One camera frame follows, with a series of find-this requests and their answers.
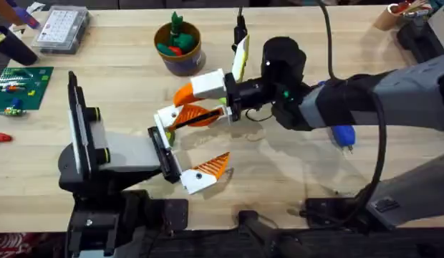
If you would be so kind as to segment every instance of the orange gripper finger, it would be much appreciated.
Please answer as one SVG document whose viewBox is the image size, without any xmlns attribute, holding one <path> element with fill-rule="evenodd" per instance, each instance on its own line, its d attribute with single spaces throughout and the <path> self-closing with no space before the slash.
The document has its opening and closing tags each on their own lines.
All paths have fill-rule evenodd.
<svg viewBox="0 0 444 258">
<path fill-rule="evenodd" d="M 174 106 L 179 107 L 184 104 L 189 104 L 195 101 L 202 100 L 201 98 L 193 96 L 192 84 L 189 82 L 184 87 L 180 88 L 173 98 Z"/>
</svg>

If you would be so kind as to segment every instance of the floor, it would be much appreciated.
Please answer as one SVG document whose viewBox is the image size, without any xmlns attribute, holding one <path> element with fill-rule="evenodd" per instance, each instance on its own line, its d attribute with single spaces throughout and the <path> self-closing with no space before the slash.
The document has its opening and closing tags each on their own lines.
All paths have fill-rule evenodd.
<svg viewBox="0 0 444 258">
<path fill-rule="evenodd" d="M 32 0 L 16 0 L 27 6 Z M 80 2 L 91 9 L 116 9 L 116 0 L 41 0 L 44 3 L 68 4 Z M 8 59 L 0 55 L 0 73 Z M 398 229 L 386 234 L 362 236 L 340 231 L 309 232 L 298 235 L 304 246 L 312 250 L 316 257 L 344 258 L 441 258 L 444 257 L 444 229 Z M 208 232 L 189 231 L 178 234 L 178 239 L 157 240 L 150 250 L 150 258 L 158 257 L 263 257 L 253 239 L 236 232 L 207 237 Z M 55 246 L 61 244 L 62 234 L 52 237 L 54 243 L 37 249 L 33 257 L 53 256 Z M 143 257 L 149 258 L 151 239 L 145 239 Z"/>
</svg>

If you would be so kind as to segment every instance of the green toy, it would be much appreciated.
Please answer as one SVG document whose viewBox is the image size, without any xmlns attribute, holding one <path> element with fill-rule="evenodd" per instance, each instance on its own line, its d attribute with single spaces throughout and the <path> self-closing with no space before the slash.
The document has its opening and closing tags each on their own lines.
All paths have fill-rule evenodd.
<svg viewBox="0 0 444 258">
<path fill-rule="evenodd" d="M 157 49 L 162 54 L 166 54 L 166 55 L 169 55 L 171 57 L 175 57 L 176 56 L 176 53 L 171 51 L 171 49 L 169 49 L 168 47 L 166 47 L 165 44 L 158 43 L 157 44 Z"/>
<path fill-rule="evenodd" d="M 176 12 L 173 12 L 171 16 L 171 32 L 170 32 L 170 46 L 177 47 L 175 44 L 175 38 L 180 34 L 180 28 L 184 22 L 184 17 L 178 16 Z"/>
<path fill-rule="evenodd" d="M 174 39 L 174 46 L 179 47 L 184 53 L 188 53 L 195 46 L 195 39 L 190 34 L 181 33 Z"/>
</svg>

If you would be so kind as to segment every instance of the red object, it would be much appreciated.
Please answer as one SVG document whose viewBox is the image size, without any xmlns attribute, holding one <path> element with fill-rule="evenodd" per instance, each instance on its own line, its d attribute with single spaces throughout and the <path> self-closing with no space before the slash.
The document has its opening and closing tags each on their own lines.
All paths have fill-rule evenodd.
<svg viewBox="0 0 444 258">
<path fill-rule="evenodd" d="M 29 254 L 33 247 L 47 237 L 48 234 L 38 233 L 0 234 L 0 258 L 14 258 L 18 254 Z"/>
<path fill-rule="evenodd" d="M 176 54 L 176 56 L 181 56 L 182 55 L 182 50 L 180 50 L 179 47 L 168 47 L 171 51 L 174 52 L 174 54 Z"/>
<path fill-rule="evenodd" d="M 6 142 L 11 141 L 12 137 L 10 135 L 7 135 L 5 133 L 0 133 L 0 142 Z"/>
<path fill-rule="evenodd" d="M 396 14 L 406 10 L 409 7 L 410 3 L 408 1 L 403 1 L 402 3 L 399 3 L 399 7 L 397 8 Z"/>
</svg>

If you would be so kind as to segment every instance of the black mount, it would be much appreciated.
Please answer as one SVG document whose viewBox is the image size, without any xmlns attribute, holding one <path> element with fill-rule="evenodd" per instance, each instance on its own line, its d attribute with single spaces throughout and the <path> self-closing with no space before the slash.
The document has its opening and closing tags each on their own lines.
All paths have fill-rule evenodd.
<svg viewBox="0 0 444 258">
<path fill-rule="evenodd" d="M 331 226 L 334 220 L 345 220 L 355 209 L 355 198 L 308 198 L 305 200 L 305 210 L 300 216 L 307 219 L 309 228 Z M 388 231 L 368 210 L 363 209 L 356 217 L 343 225 L 354 232 L 368 234 L 370 232 Z"/>
<path fill-rule="evenodd" d="M 298 239 L 282 234 L 278 229 L 273 229 L 260 222 L 259 214 L 256 211 L 240 211 L 238 224 L 240 228 L 248 230 L 249 234 L 256 238 L 266 257 L 313 257 L 312 253 L 303 247 Z"/>
<path fill-rule="evenodd" d="M 111 196 L 82 198 L 74 195 L 69 221 L 68 251 L 78 257 L 82 250 L 102 249 L 112 256 L 117 247 L 132 241 L 135 229 L 184 230 L 188 201 L 151 199 L 147 191 L 123 191 Z"/>
<path fill-rule="evenodd" d="M 58 160 L 59 186 L 74 197 L 67 230 L 67 252 L 102 249 L 105 256 L 131 242 L 135 230 L 176 231 L 187 227 L 188 201 L 151 199 L 147 191 L 124 191 L 162 173 L 175 183 L 180 172 L 172 153 L 163 146 L 156 127 L 148 128 L 160 161 L 153 171 L 113 171 L 100 165 L 110 162 L 109 148 L 95 148 L 92 123 L 101 121 L 100 109 L 87 107 L 77 78 L 69 72 L 68 84 L 72 143 Z"/>
</svg>

